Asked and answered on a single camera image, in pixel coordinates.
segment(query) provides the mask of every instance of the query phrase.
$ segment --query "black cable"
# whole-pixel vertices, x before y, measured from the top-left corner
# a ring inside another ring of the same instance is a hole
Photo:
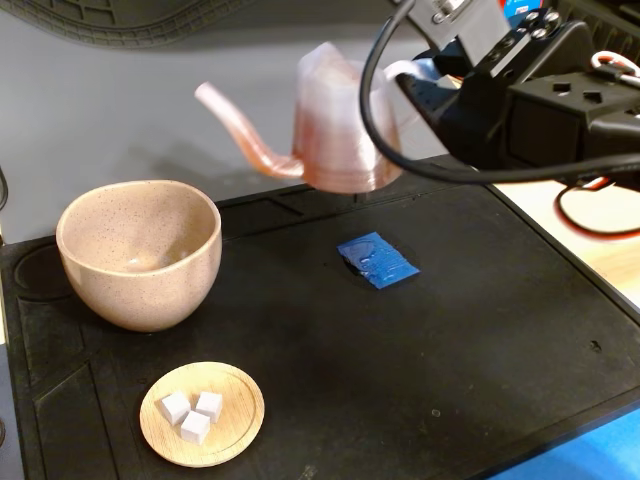
[[[590,227],[586,227],[578,222],[576,222],[573,218],[571,218],[571,215],[569,215],[567,213],[567,211],[565,210],[564,206],[562,205],[562,198],[569,192],[572,191],[580,191],[580,192],[591,192],[591,193],[597,193],[599,192],[601,188],[598,188],[596,190],[592,190],[589,188],[579,188],[579,187],[567,187],[564,190],[562,190],[555,198],[553,204],[554,207],[556,209],[556,212],[558,213],[558,215],[560,216],[560,218],[567,223],[570,227],[572,227],[573,229],[579,231],[580,233],[583,233],[585,235],[588,235],[590,237],[596,237],[596,238],[601,238],[603,240],[622,240],[625,238],[631,238],[631,237],[636,237],[638,235],[640,235],[640,227],[637,228],[630,228],[628,230],[619,230],[619,231],[614,231],[614,232],[607,232],[607,231],[603,231],[603,230],[595,230],[593,228]]]
[[[7,186],[7,179],[4,176],[4,172],[0,167],[0,188],[2,192],[0,193],[0,210],[4,208],[7,204],[7,200],[9,199],[9,187]]]
[[[418,163],[405,157],[387,143],[375,127],[371,111],[371,84],[382,52],[400,23],[407,17],[416,0],[403,0],[386,21],[367,57],[360,84],[360,114],[364,128],[376,148],[389,161],[415,175],[449,183],[486,185],[490,183],[535,182],[541,180],[565,180],[610,176],[611,174],[640,170],[640,156],[610,156],[580,163],[524,170],[447,169],[434,164]]]

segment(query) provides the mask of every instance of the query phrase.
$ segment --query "bowl rim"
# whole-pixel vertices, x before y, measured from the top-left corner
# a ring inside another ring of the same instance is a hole
[[[69,214],[71,213],[73,208],[77,206],[78,203],[80,203],[81,201],[83,201],[89,196],[92,196],[107,190],[116,190],[119,188],[133,187],[136,185],[150,185],[150,184],[174,185],[174,186],[185,188],[191,191],[192,193],[195,193],[196,195],[198,195],[200,198],[202,198],[205,201],[205,203],[207,203],[207,205],[209,205],[211,211],[213,212],[213,216],[215,218],[216,224],[209,238],[207,238],[207,240],[195,252],[190,253],[186,257],[178,260],[175,263],[172,263],[171,265],[167,265],[166,267],[158,268],[155,270],[148,270],[143,272],[119,272],[116,270],[107,270],[105,268],[99,268],[87,262],[84,262],[78,259],[78,257],[74,255],[71,252],[71,250],[67,248],[62,238],[63,237],[62,234],[63,234],[63,230],[64,230],[65,223],[67,221],[67,218],[69,217]],[[74,263],[77,263],[78,265],[86,268],[87,270],[91,270],[91,271],[102,273],[102,274],[118,276],[118,277],[129,277],[129,278],[152,277],[159,273],[164,273],[164,272],[178,269],[182,265],[191,261],[191,259],[193,259],[194,257],[202,255],[202,253],[206,251],[211,246],[211,244],[213,244],[213,242],[215,242],[216,239],[220,236],[221,229],[222,229],[222,219],[220,217],[220,212],[218,210],[218,207],[216,207],[215,203],[213,203],[213,200],[211,200],[207,195],[205,195],[202,191],[198,190],[197,188],[192,187],[191,185],[188,185],[186,183],[178,182],[175,180],[134,180],[129,182],[120,182],[120,183],[112,183],[110,185],[103,185],[102,187],[89,190],[88,192],[83,193],[82,195],[77,197],[75,200],[73,200],[67,206],[67,208],[64,209],[64,212],[62,212],[62,215],[60,216],[60,220],[58,220],[58,225],[56,226],[56,244],[58,245],[58,250],[60,250],[60,253],[62,254],[63,257],[66,257],[69,260],[72,260]]]

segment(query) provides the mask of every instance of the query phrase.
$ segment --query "blue surface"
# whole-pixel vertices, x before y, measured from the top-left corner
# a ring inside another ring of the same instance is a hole
[[[504,4],[504,15],[512,17],[520,13],[528,12],[540,8],[540,0],[506,0]]]
[[[420,272],[375,232],[343,243],[338,251],[378,289]]]
[[[640,410],[492,477],[538,479],[639,480]]]

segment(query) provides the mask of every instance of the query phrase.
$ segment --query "red wire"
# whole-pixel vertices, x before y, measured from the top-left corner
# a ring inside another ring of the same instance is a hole
[[[607,55],[604,55],[604,56],[602,56],[602,57],[598,57],[598,61],[599,61],[599,62],[602,62],[603,60],[604,60],[605,62],[607,62],[607,63],[611,63],[611,62],[613,62],[613,63],[615,63],[616,65],[620,65],[621,67],[627,67],[627,66],[628,66],[628,65],[626,65],[624,62],[621,62],[621,61],[619,61],[619,60],[618,60],[618,61],[614,61],[613,57],[608,57]]]
[[[608,178],[603,177],[598,183],[589,185],[588,187],[567,187],[564,190],[562,190],[553,202],[554,209],[558,217],[560,218],[560,220],[562,220],[562,222],[572,230],[578,233],[581,233],[583,235],[586,235],[588,237],[596,238],[599,240],[627,240],[629,238],[640,236],[640,228],[623,230],[619,232],[605,232],[601,230],[593,230],[591,228],[580,225],[578,222],[573,220],[562,207],[562,197],[571,191],[585,190],[585,191],[595,193],[611,185],[611,183],[612,182]]]

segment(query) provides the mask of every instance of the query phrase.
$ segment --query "pink teapot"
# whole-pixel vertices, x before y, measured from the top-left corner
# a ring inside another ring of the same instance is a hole
[[[362,125],[358,92],[362,63],[345,59],[324,43],[298,63],[293,151],[273,152],[249,120],[209,83],[195,92],[227,128],[257,170],[281,178],[301,178],[333,193],[365,193],[393,182],[401,170],[375,148]],[[420,75],[413,62],[396,62],[376,72],[371,106],[376,126],[400,149],[399,127],[388,95],[388,82],[400,73]]]

